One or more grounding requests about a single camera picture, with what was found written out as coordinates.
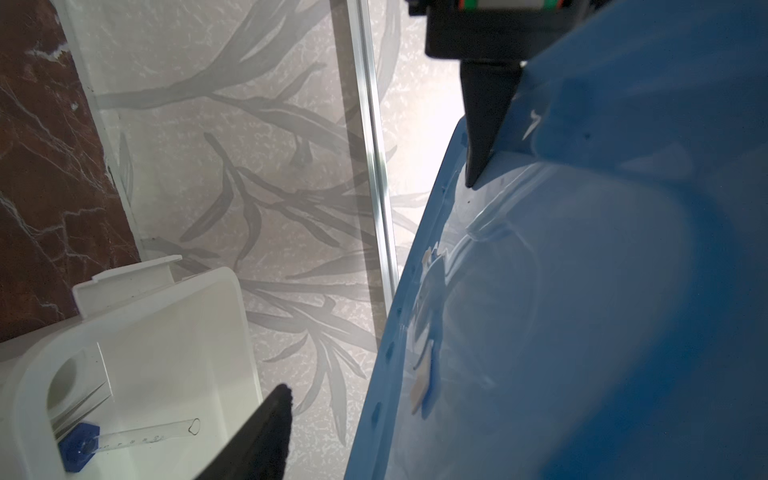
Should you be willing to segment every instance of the brown marble surface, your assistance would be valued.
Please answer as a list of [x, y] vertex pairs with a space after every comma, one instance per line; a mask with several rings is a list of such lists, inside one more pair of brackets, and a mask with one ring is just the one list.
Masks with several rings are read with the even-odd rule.
[[0, 2], [0, 341], [76, 315], [75, 284], [137, 261], [54, 7]]

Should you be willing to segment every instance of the white container lid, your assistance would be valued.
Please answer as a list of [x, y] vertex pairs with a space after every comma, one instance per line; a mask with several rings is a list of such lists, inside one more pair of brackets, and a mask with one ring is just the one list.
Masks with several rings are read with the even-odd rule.
[[98, 453], [75, 478], [194, 478], [256, 410], [261, 388], [237, 278], [220, 268], [175, 283], [170, 263], [179, 259], [109, 270], [73, 289], [81, 318], [29, 347], [0, 391], [4, 476], [65, 478], [48, 388], [94, 345], [111, 397], [86, 421], [112, 433], [199, 418], [200, 432]]

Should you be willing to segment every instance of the leaf pattern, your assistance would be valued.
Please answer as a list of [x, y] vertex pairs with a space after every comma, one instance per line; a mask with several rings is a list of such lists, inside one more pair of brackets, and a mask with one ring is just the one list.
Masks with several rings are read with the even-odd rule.
[[401, 214], [397, 210], [392, 210], [392, 222], [395, 225], [399, 225], [412, 233], [416, 233], [419, 228], [419, 225], [417, 225], [416, 222]]
[[392, 79], [395, 77], [395, 67], [400, 53], [399, 41], [384, 41], [387, 38], [400, 38], [400, 0], [386, 0], [385, 15], [384, 35], [379, 49], [379, 61], [376, 62], [379, 101], [384, 100]]
[[313, 111], [264, 97], [239, 99], [214, 93], [207, 96], [211, 100], [239, 108], [268, 124], [306, 138], [334, 154], [349, 155], [359, 162], [366, 161], [366, 146], [361, 137]]
[[291, 280], [302, 280], [314, 276], [344, 275], [347, 273], [363, 272], [366, 270], [366, 264], [376, 264], [378, 262], [379, 252], [376, 250], [352, 252], [329, 262], [325, 262], [304, 273], [289, 275], [286, 276], [286, 278]]
[[368, 172], [361, 172], [349, 180], [342, 182], [341, 184], [333, 187], [325, 188], [322, 190], [298, 190], [297, 193], [308, 195], [313, 199], [323, 199], [326, 197], [333, 197], [335, 195], [343, 195], [350, 190], [353, 190], [361, 185], [368, 183]]
[[315, 73], [316, 71], [323, 70], [326, 67], [326, 64], [324, 63], [313, 63], [311, 64], [304, 72], [302, 72], [301, 75], [296, 77], [296, 79], [290, 84], [288, 84], [287, 87], [283, 89], [277, 96], [275, 97], [275, 101], [283, 102], [294, 96], [295, 94], [299, 93], [301, 91], [301, 87], [304, 86], [304, 83], [310, 78], [310, 75]]
[[[304, 35], [323, 20], [340, 0], [319, 0], [297, 12], [299, 0], [253, 3], [240, 27], [233, 33], [219, 55], [204, 70], [167, 87], [103, 94], [96, 97], [100, 109], [157, 108], [191, 98], [204, 97], [223, 88], [258, 78], [275, 68]], [[253, 55], [246, 56], [274, 28], [277, 34]]]
[[293, 141], [296, 144], [296, 151], [293, 152], [290, 164], [294, 167], [305, 167], [311, 164], [313, 158], [309, 141], [306, 138], [299, 139], [295, 134], [293, 135]]
[[346, 365], [349, 367], [349, 369], [352, 370], [352, 373], [354, 373], [355, 375], [357, 375], [361, 379], [367, 378], [366, 374], [363, 372], [362, 368], [360, 367], [360, 364], [357, 361], [355, 361], [354, 358], [352, 358], [352, 356], [349, 354], [349, 352], [344, 350], [341, 347], [341, 345], [339, 345], [338, 343], [336, 343], [335, 341], [333, 341], [333, 339], [331, 339], [329, 337], [326, 337], [325, 341], [326, 341], [326, 343], [328, 345], [330, 345], [330, 347], [333, 349], [333, 351], [336, 352], [336, 354], [339, 356], [339, 358], [344, 360], [344, 363], [346, 363]]
[[200, 215], [200, 218], [195, 220], [195, 222], [187, 228], [187, 231], [181, 234], [179, 241], [188, 242], [194, 240], [210, 230], [229, 210], [234, 197], [235, 194], [232, 191], [232, 183], [230, 182], [229, 175], [227, 175], [227, 170], [224, 169], [221, 172], [221, 193], [216, 197], [216, 200], [214, 200], [210, 207]]
[[321, 224], [334, 230], [338, 230], [339, 232], [346, 233], [351, 237], [358, 238], [368, 244], [376, 244], [376, 237], [372, 234], [363, 232], [358, 226], [347, 223], [346, 221], [319, 209], [318, 206], [320, 205], [323, 205], [324, 207], [326, 206], [326, 203], [321, 199], [327, 198], [328, 196], [321, 196], [318, 198], [317, 194], [311, 192], [307, 194], [307, 190], [301, 190], [300, 193], [290, 194], [269, 184], [251, 170], [241, 167], [238, 168], [237, 171], [254, 184], [283, 198], [283, 201], [276, 204], [263, 204], [265, 208], [278, 211], [289, 220], [301, 223], [317, 240], [320, 240], [326, 245], [340, 247], [339, 243], [320, 227]]
[[317, 399], [317, 394], [320, 393], [320, 388], [323, 387], [323, 380], [326, 377], [328, 371], [328, 353], [322, 342], [314, 341], [315, 349], [317, 350], [317, 364], [315, 365], [315, 376], [312, 378], [312, 385], [307, 390], [301, 403], [293, 410], [293, 414], [298, 416], [304, 413]]
[[329, 199], [324, 207], [331, 207], [346, 215], [360, 215], [361, 217], [373, 216], [373, 207], [369, 195], [339, 195], [338, 197]]
[[368, 330], [364, 330], [340, 316], [325, 313], [314, 305], [303, 304], [298, 306], [297, 310], [319, 324], [320, 329], [326, 334], [369, 352], [376, 351], [376, 338]]
[[346, 445], [346, 381], [336, 355], [325, 348], [328, 356], [328, 383], [331, 387], [331, 411], [336, 434], [342, 445]]
[[282, 352], [278, 353], [277, 355], [275, 355], [271, 359], [264, 360], [264, 362], [266, 362], [266, 363], [279, 362], [280, 360], [287, 359], [288, 357], [298, 353], [299, 350], [301, 350], [301, 347], [303, 347], [304, 344], [306, 343], [306, 338], [308, 336], [309, 336], [309, 333], [307, 333], [305, 336], [301, 337], [301, 340], [299, 340], [298, 342], [293, 343], [293, 344], [287, 346], [285, 349], [283, 349]]
[[246, 318], [254, 325], [283, 333], [302, 333], [306, 327], [290, 317], [270, 315], [269, 313], [245, 312]]
[[327, 295], [323, 295], [323, 306], [320, 308], [331, 313], [336, 308], [336, 301]]
[[224, 147], [221, 146], [216, 137], [211, 133], [205, 132], [203, 136], [219, 158], [224, 162], [225, 170], [228, 170], [232, 175], [237, 191], [240, 194], [240, 198], [243, 199], [243, 217], [248, 226], [248, 238], [246, 238], [245, 244], [243, 245], [243, 248], [240, 249], [240, 252], [237, 254], [237, 259], [235, 260], [233, 270], [237, 272], [238, 263], [248, 256], [248, 253], [250, 253], [256, 245], [256, 241], [259, 240], [259, 234], [261, 233], [261, 212], [259, 211], [259, 207], [256, 206], [256, 199], [248, 194], [243, 179], [240, 178], [240, 175], [237, 173], [237, 169], [232, 164], [232, 160], [230, 160]]
[[249, 291], [261, 290], [263, 292], [278, 293], [316, 293], [325, 296], [342, 296], [360, 302], [384, 301], [380, 288], [363, 283], [283, 283], [241, 279], [240, 285]]

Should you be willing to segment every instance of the glass test tube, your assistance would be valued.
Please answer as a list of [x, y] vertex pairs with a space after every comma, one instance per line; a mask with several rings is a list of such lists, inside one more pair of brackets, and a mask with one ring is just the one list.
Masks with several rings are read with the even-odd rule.
[[124, 449], [145, 443], [157, 443], [166, 439], [195, 436], [200, 431], [200, 419], [182, 420], [181, 422], [155, 425], [143, 429], [125, 430], [124, 432], [108, 433], [96, 436], [83, 444], [82, 452], [106, 452], [107, 450]]

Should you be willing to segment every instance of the bin lid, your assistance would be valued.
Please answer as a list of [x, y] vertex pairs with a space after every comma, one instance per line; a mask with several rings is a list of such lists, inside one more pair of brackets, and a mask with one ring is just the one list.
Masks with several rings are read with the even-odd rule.
[[346, 478], [753, 478], [768, 436], [768, 4], [626, 0], [458, 123]]
[[[74, 287], [80, 316], [32, 343], [0, 389], [3, 478], [196, 478], [237, 434], [262, 402], [240, 284], [226, 267], [175, 281], [170, 264], [180, 259], [123, 266]], [[77, 424], [98, 425], [129, 448], [78, 458], [67, 436], [56, 438], [48, 389], [82, 351], [75, 373], [82, 381], [63, 424], [73, 432]], [[90, 386], [107, 395], [91, 399]], [[191, 436], [155, 443], [168, 433], [163, 427], [188, 419]], [[157, 436], [141, 438], [147, 427]], [[81, 470], [65, 474], [62, 454], [70, 472]]]

